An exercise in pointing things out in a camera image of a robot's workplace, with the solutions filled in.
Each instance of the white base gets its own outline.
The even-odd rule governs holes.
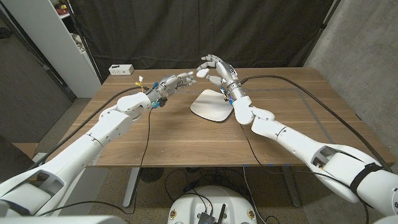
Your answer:
[[[191,110],[210,121],[224,121],[233,107],[224,100],[224,95],[213,90],[205,90],[192,103]]]
[[[231,189],[221,186],[202,186],[195,189],[198,194],[205,196],[211,201],[213,205],[213,214],[215,222],[218,222],[221,208],[225,204],[226,218],[223,219],[222,224],[235,224],[235,223],[247,223],[256,224],[256,217],[250,219],[248,217],[248,210],[254,211],[251,204],[240,194],[236,193]],[[210,203],[203,198],[207,207],[207,214],[210,214],[211,206]],[[170,212],[172,210],[177,211],[177,216],[174,219],[170,218]],[[196,195],[183,195],[177,199],[172,205],[169,215],[168,224],[175,223],[198,223],[198,214],[205,211],[203,202],[199,196]]]

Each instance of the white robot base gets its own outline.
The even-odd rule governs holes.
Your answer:
[[[252,205],[240,194],[235,191],[222,186],[202,186],[195,188],[197,194],[206,197],[213,206],[213,213],[211,214],[211,205],[207,199],[203,198],[206,204],[206,214],[210,215],[209,219],[203,221],[203,217],[207,215],[205,212],[205,205],[200,197],[196,195],[193,190],[179,197],[172,205],[168,224],[200,224],[200,223],[222,223],[222,224],[255,224],[257,223],[256,215]],[[225,204],[225,210],[220,215],[221,210]]]

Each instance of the black strap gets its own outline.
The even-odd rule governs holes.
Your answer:
[[[359,184],[362,182],[362,180],[371,172],[376,172],[379,170],[382,170],[383,167],[376,165],[376,163],[371,163],[368,165],[365,165],[365,168],[359,172],[359,174],[354,178],[352,181],[351,185],[349,188],[351,189],[352,192],[354,192],[355,195],[358,195],[356,193],[356,189],[358,188]]]
[[[16,213],[18,213],[18,214],[20,214],[22,216],[31,215],[28,209],[26,209],[26,208],[24,208],[24,207],[22,207],[22,206],[20,206],[20,205],[18,205],[16,203],[14,203],[14,202],[10,202],[10,201],[3,200],[3,199],[1,199],[1,200],[3,202],[6,202],[8,204],[8,206],[9,206],[9,209],[13,210],[14,212],[16,212]]]

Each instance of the black cable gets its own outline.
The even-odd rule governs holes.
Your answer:
[[[239,124],[239,125],[240,125],[240,126],[241,126],[241,128],[242,128],[242,131],[243,131],[244,137],[246,137],[246,140],[248,140],[248,143],[249,143],[249,146],[250,146],[251,152],[252,152],[252,153],[253,153],[253,155],[254,155],[254,158],[256,158],[257,162],[260,164],[260,166],[262,166],[262,164],[261,164],[261,162],[259,161],[259,159],[257,159],[257,156],[256,156],[256,154],[255,154],[255,153],[254,153],[254,151],[253,151],[253,148],[251,147],[251,144],[250,144],[249,138],[248,138],[248,136],[246,135],[246,132],[244,131],[242,124]]]
[[[116,205],[112,205],[111,203],[107,203],[107,202],[84,201],[84,202],[72,203],[72,204],[70,204],[70,205],[66,205],[66,206],[62,206],[62,207],[55,208],[55,209],[51,209],[51,210],[49,210],[49,211],[47,211],[47,212],[41,213],[40,215],[38,215],[38,217],[41,217],[41,216],[46,215],[46,214],[48,214],[48,213],[55,212],[55,211],[60,210],[60,209],[63,209],[63,208],[68,208],[68,207],[75,206],[75,205],[81,205],[81,204],[84,204],[84,203],[101,203],[101,204],[104,204],[104,205],[107,205],[107,206],[110,206],[110,207],[113,207],[113,208],[117,208],[119,211],[123,212],[123,213],[126,214],[126,215],[132,215],[132,214],[135,212],[135,211],[130,212],[130,213],[129,213],[129,212],[125,212],[123,209],[117,207]]]
[[[244,135],[246,136],[246,133],[244,132],[244,129],[243,129],[242,125],[241,125],[241,128],[242,128],[242,131],[243,131]],[[249,138],[248,138],[247,136],[246,136],[246,140],[248,140],[248,143],[249,143],[251,152],[253,153],[253,156],[256,158],[256,160],[257,160],[257,162],[260,164],[260,166],[263,167],[263,165],[262,165],[262,164],[259,162],[259,160],[257,159],[256,154],[254,153],[253,148],[251,147]],[[267,169],[265,169],[265,170],[266,170],[267,172],[271,173],[271,174],[283,174],[283,172],[272,172],[272,171],[269,171],[269,170],[267,170]],[[302,172],[302,173],[311,173],[311,174],[315,174],[315,175],[320,175],[320,176],[323,176],[323,177],[327,177],[327,178],[329,178],[329,179],[331,179],[331,180],[334,180],[334,181],[336,181],[337,183],[340,183],[340,184],[344,185],[345,187],[349,188],[349,186],[348,186],[347,184],[343,183],[342,181],[340,181],[340,180],[338,180],[338,179],[336,179],[336,178],[334,178],[334,177],[330,177],[329,175],[326,175],[326,174],[321,174],[321,173],[317,173],[317,172],[309,172],[309,171],[293,171],[293,172],[287,172],[287,173],[293,174],[293,173],[298,173],[298,172]],[[368,224],[368,223],[369,223],[369,212],[368,212],[368,208],[367,208],[365,202],[364,202],[359,196],[358,196],[358,198],[360,199],[360,201],[363,203],[363,205],[364,205],[364,207],[365,207],[365,212],[366,212],[366,224]]]
[[[137,192],[138,192],[138,183],[139,183],[139,179],[141,177],[141,167],[142,167],[142,162],[144,162],[144,156],[145,153],[147,152],[148,149],[148,144],[149,144],[149,134],[150,134],[150,114],[152,113],[153,108],[150,109],[149,114],[148,114],[148,135],[147,135],[147,144],[145,146],[144,149],[144,153],[142,154],[142,159],[141,159],[141,163],[139,164],[139,172],[138,172],[138,176],[137,176],[137,184],[136,184],[136,188],[133,190],[133,192],[135,192],[135,196],[134,196],[134,210],[132,211],[133,213],[136,211],[136,205],[137,205]]]
[[[42,157],[41,159],[39,159],[35,164],[33,164],[32,166],[30,166],[28,168],[28,170],[31,170],[37,166],[39,166],[41,163],[45,163],[45,160],[51,155],[53,154],[59,147],[61,147],[65,142],[67,142],[73,135],[75,135],[87,122],[89,122],[98,112],[100,112],[106,105],[108,105],[108,103],[110,103],[112,100],[114,100],[116,97],[118,97],[119,95],[130,91],[130,90],[135,90],[135,89],[141,89],[140,86],[135,86],[135,87],[131,87],[128,89],[125,89],[123,91],[120,91],[119,93],[115,94],[114,96],[112,96],[106,103],[104,103],[104,105],[102,105],[101,107],[99,107],[92,115],[90,115],[84,122],[82,122],[81,125],[79,125],[79,127],[76,128],[76,130],[74,130],[72,133],[70,133],[65,139],[63,139],[60,143],[58,143],[53,149],[51,149],[51,151],[49,153],[47,153],[44,157]]]
[[[305,88],[301,87],[299,84],[289,80],[288,78],[282,77],[282,76],[278,76],[278,75],[255,75],[255,76],[251,76],[251,77],[247,77],[244,78],[241,81],[241,84],[243,85],[245,82],[247,82],[250,79],[253,78],[278,78],[284,81],[287,81],[288,83],[292,84],[293,86],[296,86],[297,88],[299,88],[300,90],[302,90],[304,93],[306,93],[308,96],[310,96],[311,98],[313,98],[317,103],[319,103],[321,106],[324,107],[324,109],[326,109],[327,111],[329,111],[330,114],[332,114],[337,120],[339,120],[343,125],[345,125],[352,133],[354,133],[356,135],[356,137],[359,138],[359,140],[361,140],[363,142],[363,144],[372,152],[372,154],[374,155],[374,157],[376,157],[376,159],[380,162],[380,164],[383,166],[383,168],[389,172],[392,172],[391,168],[387,165],[387,163],[384,161],[384,159],[380,156],[380,154],[372,147],[372,145],[370,145],[370,143],[368,143],[368,141],[357,132],[357,130],[355,130],[351,125],[349,125],[343,118],[340,118],[340,116],[338,116],[333,110],[331,110],[329,107],[327,107],[327,105],[325,105],[324,103],[322,103],[322,101],[320,101],[317,97],[315,97],[314,95],[312,95],[309,91],[307,91]]]
[[[169,196],[169,198],[171,199],[171,201],[172,201],[173,203],[174,203],[175,200],[172,198],[172,196],[169,194],[169,191],[167,190],[167,179],[170,177],[170,175],[172,175],[172,174],[173,174],[174,172],[176,172],[176,171],[182,171],[182,172],[184,173],[185,179],[187,180],[187,184],[189,185],[188,176],[187,176],[187,173],[185,173],[184,170],[176,169],[176,170],[174,170],[173,172],[171,172],[171,173],[169,173],[169,174],[167,175],[167,177],[166,177],[165,180],[164,180],[164,189],[165,189],[167,195]],[[197,192],[195,189],[192,189],[192,190],[199,196],[198,192]],[[203,204],[205,205],[205,213],[207,213],[207,206],[206,206],[205,201],[204,201],[200,196],[199,196],[199,198],[200,198],[200,200],[203,202]]]
[[[273,216],[273,215],[269,215],[267,218],[266,218],[266,222],[267,222],[267,220],[269,219],[269,218],[275,218],[276,219],[276,221],[278,222],[278,224],[279,224],[279,220],[275,217],[275,216]]]
[[[212,214],[213,214],[213,204],[211,203],[211,201],[210,201],[208,198],[206,198],[206,197],[203,196],[203,195],[196,194],[196,193],[185,193],[185,194],[183,194],[183,195],[187,195],[187,194],[190,194],[190,195],[197,195],[197,196],[203,197],[204,199],[206,199],[207,201],[209,201],[210,206],[211,206],[210,216],[212,216]]]
[[[144,156],[145,156],[145,153],[146,153],[147,148],[148,148],[149,134],[150,134],[150,114],[151,114],[151,112],[152,112],[152,109],[150,109],[149,115],[148,115],[148,136],[147,136],[147,144],[146,144],[144,153],[143,153],[143,155],[142,155],[141,163],[139,164],[139,170],[140,170],[140,171],[139,171],[139,173],[138,173],[137,180],[139,180],[139,178],[140,178],[142,162],[144,161]],[[135,188],[135,190],[133,191],[133,192],[135,192],[136,194],[135,194],[135,197],[134,197],[134,209],[133,209],[133,211],[132,211],[131,213],[125,212],[123,209],[117,207],[116,205],[112,205],[111,203],[100,202],[100,201],[95,201],[95,200],[94,200],[94,201],[77,202],[77,203],[73,203],[73,204],[70,204],[70,205],[58,207],[58,208],[49,210],[49,211],[47,211],[47,212],[41,213],[41,214],[38,215],[38,216],[40,217],[40,216],[42,216],[42,215],[45,215],[45,214],[48,214],[48,213],[51,213],[51,212],[54,212],[54,211],[57,211],[57,210],[60,210],[60,209],[63,209],[63,208],[68,208],[68,207],[71,207],[71,206],[74,206],[74,205],[80,205],[80,204],[83,204],[83,203],[102,203],[102,204],[104,204],[104,205],[108,205],[108,206],[117,208],[118,210],[122,211],[122,212],[123,212],[124,214],[126,214],[126,215],[132,215],[132,214],[134,214],[134,212],[136,211],[138,183],[139,183],[139,181],[137,182],[136,188]]]
[[[369,224],[369,211],[368,211],[368,206],[366,205],[366,203],[365,203],[362,199],[360,199],[360,201],[362,202],[363,207],[364,207],[365,212],[366,212],[366,224]]]
[[[171,173],[169,173],[169,174],[167,175],[167,177],[166,177],[165,180],[164,180],[164,189],[165,189],[167,195],[169,196],[170,200],[171,200],[173,203],[174,203],[175,200],[172,198],[172,196],[169,194],[169,191],[167,190],[167,179],[169,178],[170,175],[172,175],[172,174],[173,174],[174,172],[176,172],[176,171],[182,171],[182,172],[184,173],[184,175],[185,175],[186,180],[187,180],[187,184],[189,184],[188,176],[187,176],[187,174],[184,172],[184,170],[176,169],[176,170],[174,170],[173,172],[171,172]]]
[[[226,174],[225,170],[222,169],[222,171],[224,172],[224,175],[225,175],[225,177],[226,177],[226,181],[227,181],[231,186],[233,186],[233,188],[234,188],[235,191],[240,192],[239,187],[236,186],[236,184],[233,184],[233,183],[229,180],[228,175]]]

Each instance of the table leg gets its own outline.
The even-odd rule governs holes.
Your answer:
[[[134,197],[134,189],[136,188],[136,184],[139,182],[137,180],[138,173],[140,168],[132,168],[130,172],[129,183],[127,184],[126,194],[124,195],[123,207],[129,208],[131,206],[132,198]]]
[[[301,201],[299,197],[299,192],[297,191],[296,183],[293,178],[293,174],[291,173],[292,169],[289,166],[281,167],[282,172],[284,173],[284,180],[289,191],[290,198],[292,199],[292,205],[296,208],[301,206]]]

